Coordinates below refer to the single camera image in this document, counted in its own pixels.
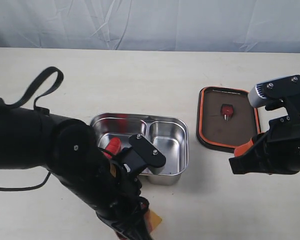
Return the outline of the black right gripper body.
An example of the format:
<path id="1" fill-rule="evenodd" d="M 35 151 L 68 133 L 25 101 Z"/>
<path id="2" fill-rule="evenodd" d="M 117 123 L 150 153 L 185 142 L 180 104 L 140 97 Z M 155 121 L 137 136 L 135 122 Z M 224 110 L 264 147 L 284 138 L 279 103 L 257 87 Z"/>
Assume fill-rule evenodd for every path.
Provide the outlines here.
<path id="1" fill-rule="evenodd" d="M 253 146 L 229 159 L 233 174 L 294 175 L 300 172 L 300 95 L 276 100 L 267 111 L 285 108 L 287 114 L 269 121 L 269 130 L 254 136 Z"/>

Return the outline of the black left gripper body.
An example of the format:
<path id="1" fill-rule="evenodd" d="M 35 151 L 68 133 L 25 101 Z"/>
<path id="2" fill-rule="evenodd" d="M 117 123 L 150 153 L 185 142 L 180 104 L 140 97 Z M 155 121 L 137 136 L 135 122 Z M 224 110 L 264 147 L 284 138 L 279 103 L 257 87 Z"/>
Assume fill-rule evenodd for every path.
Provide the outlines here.
<path id="1" fill-rule="evenodd" d="M 146 164 L 132 147 L 121 150 L 111 159 L 105 149 L 97 150 L 94 170 L 94 209 L 97 217 L 116 234 L 127 240 L 150 240 L 145 214 L 149 201 L 141 196 L 139 174 Z"/>

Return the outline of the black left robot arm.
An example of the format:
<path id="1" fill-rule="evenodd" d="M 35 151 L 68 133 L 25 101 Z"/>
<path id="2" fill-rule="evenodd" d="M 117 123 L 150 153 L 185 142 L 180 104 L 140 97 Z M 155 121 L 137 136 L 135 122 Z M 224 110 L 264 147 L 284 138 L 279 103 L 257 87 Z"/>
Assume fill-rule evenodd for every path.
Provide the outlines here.
<path id="1" fill-rule="evenodd" d="M 140 134 L 129 141 L 129 148 L 108 159 L 83 121 L 8 106 L 0 98 L 0 170 L 43 167 L 116 233 L 149 240 L 149 202 L 137 176 L 153 146 Z"/>

